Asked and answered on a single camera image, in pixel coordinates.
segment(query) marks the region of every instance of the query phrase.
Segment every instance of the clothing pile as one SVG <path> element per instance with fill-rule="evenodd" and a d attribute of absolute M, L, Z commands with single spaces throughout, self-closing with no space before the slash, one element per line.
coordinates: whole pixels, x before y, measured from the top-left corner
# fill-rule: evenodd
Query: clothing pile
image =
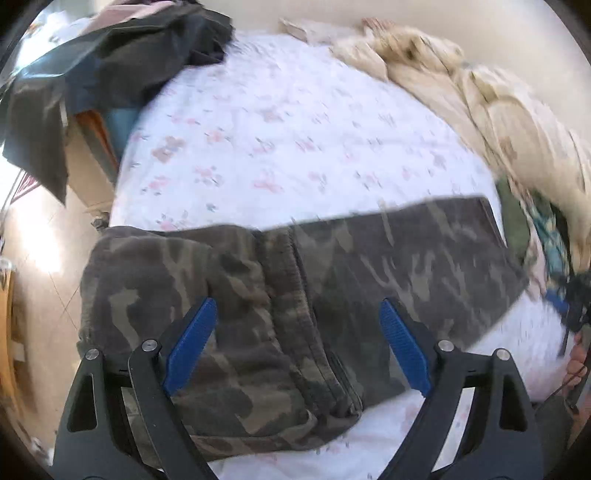
<path fill-rule="evenodd" d="M 509 247 L 529 270 L 532 290 L 555 287 L 569 261 L 575 272 L 588 270 L 591 147 L 513 74 L 471 64 L 455 43 L 416 28 L 372 18 L 363 25 L 365 36 L 337 41 L 333 54 L 403 87 L 487 162 Z"/>
<path fill-rule="evenodd" d="M 116 15 L 121 10 L 125 16 Z M 107 8 L 81 36 L 23 68 L 8 86 L 0 100 L 4 157 L 64 202 L 64 142 L 76 118 L 96 133 L 107 156 L 101 166 L 114 182 L 118 159 L 105 124 L 129 134 L 139 109 L 185 65 L 222 61 L 232 32 L 228 17 L 189 0 Z M 131 116 L 123 128 L 113 120 L 122 109 Z"/>

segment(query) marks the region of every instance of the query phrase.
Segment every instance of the patterned fabric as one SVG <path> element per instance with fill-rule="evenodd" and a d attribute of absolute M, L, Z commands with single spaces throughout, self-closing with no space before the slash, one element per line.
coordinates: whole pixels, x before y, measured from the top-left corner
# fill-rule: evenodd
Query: patterned fabric
<path fill-rule="evenodd" d="M 240 35 L 145 108 L 111 226 L 268 229 L 433 197 L 486 196 L 484 162 L 420 102 L 287 35 Z"/>
<path fill-rule="evenodd" d="M 526 204 L 544 249 L 548 286 L 556 287 L 553 278 L 568 277 L 570 274 L 569 254 L 556 227 L 556 217 L 550 202 L 538 193 L 534 192 L 526 199 Z"/>
<path fill-rule="evenodd" d="M 300 275 L 287 233 L 262 242 L 233 226 L 108 229 L 80 286 L 79 351 L 125 361 L 192 299 L 213 297 L 215 334 L 173 398 L 196 445 L 209 459 L 317 448 L 355 424 L 361 405 L 329 366 Z"/>
<path fill-rule="evenodd" d="M 481 198 L 268 232 L 111 228 L 83 274 L 79 349 L 125 357 L 213 297 L 215 335 L 173 398 L 196 445 L 208 458 L 308 450 L 405 390 L 379 328 L 384 297 L 464 347 L 526 282 Z"/>
<path fill-rule="evenodd" d="M 546 286 L 548 283 L 546 256 L 544 255 L 544 246 L 542 245 L 540 236 L 535 229 L 534 221 L 529 214 L 526 214 L 526 217 L 531 234 L 530 244 L 525 254 L 525 264 L 523 265 L 530 277 L 530 286 L 527 290 L 532 298 L 541 299 L 546 295 Z"/>

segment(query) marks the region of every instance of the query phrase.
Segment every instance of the teal fabric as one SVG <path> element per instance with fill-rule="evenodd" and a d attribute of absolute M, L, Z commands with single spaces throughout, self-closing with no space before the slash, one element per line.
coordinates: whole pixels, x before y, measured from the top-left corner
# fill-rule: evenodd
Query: teal fabric
<path fill-rule="evenodd" d="M 113 108 L 100 114 L 109 133 L 109 141 L 118 162 L 123 158 L 127 140 L 139 118 L 140 108 Z"/>
<path fill-rule="evenodd" d="M 556 217 L 550 202 L 537 192 L 532 193 L 532 198 L 534 202 L 528 205 L 528 212 L 544 249 L 549 283 L 553 283 L 553 277 L 570 274 L 568 249 L 556 227 Z"/>

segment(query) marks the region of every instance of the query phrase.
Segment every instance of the blue gripper pad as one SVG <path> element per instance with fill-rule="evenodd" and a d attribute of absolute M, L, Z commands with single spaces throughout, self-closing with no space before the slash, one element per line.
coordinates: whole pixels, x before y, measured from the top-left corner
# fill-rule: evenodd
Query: blue gripper pad
<path fill-rule="evenodd" d="M 217 321 L 217 305 L 214 299 L 206 299 L 191 323 L 174 347 L 166 362 L 166 378 L 163 389 L 169 397 L 183 388 L 189 378 L 207 339 Z"/>
<path fill-rule="evenodd" d="M 411 388 L 419 390 L 423 397 L 426 397 L 431 391 L 427 358 L 388 300 L 382 302 L 379 322 Z"/>

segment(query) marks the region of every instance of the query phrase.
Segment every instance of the white bed sheet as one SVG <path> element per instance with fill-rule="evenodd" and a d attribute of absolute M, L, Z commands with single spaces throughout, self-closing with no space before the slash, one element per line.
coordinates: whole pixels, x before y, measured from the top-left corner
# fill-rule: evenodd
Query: white bed sheet
<path fill-rule="evenodd" d="M 489 170 L 405 91 L 286 35 L 239 35 L 221 65 L 186 68 L 148 105 L 126 149 L 111 225 L 169 231 L 293 221 L 484 195 L 502 232 Z M 533 400 L 559 385 L 558 314 L 523 294 L 472 349 L 509 349 Z M 213 462 L 219 478 L 371 480 L 402 442 L 422 400 L 409 392 L 366 411 L 313 452 Z M 460 403 L 438 466 L 455 454 Z"/>

